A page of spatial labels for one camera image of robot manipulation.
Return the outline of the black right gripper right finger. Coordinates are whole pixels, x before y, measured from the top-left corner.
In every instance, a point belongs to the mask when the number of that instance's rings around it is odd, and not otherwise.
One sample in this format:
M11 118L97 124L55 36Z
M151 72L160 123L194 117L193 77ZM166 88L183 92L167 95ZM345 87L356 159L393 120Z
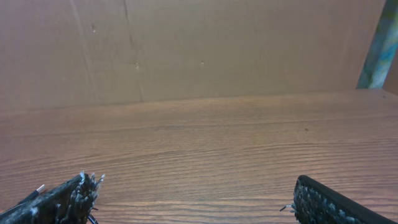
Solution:
M300 175L289 209L300 224L397 224L307 175Z

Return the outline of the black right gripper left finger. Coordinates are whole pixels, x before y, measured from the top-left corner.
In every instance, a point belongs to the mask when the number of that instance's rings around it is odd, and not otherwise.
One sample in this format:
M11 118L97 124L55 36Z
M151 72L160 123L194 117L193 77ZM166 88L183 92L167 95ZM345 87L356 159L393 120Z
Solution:
M80 172L59 186L42 185L18 204L1 213L1 224L98 224L95 210L98 189L105 175Z

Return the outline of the colourful patterned strip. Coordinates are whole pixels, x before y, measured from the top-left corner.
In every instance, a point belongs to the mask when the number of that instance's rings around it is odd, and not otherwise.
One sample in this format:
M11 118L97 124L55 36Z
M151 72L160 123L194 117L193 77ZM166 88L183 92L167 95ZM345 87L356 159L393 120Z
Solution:
M397 50L397 0L387 0L373 36L357 89L381 89Z

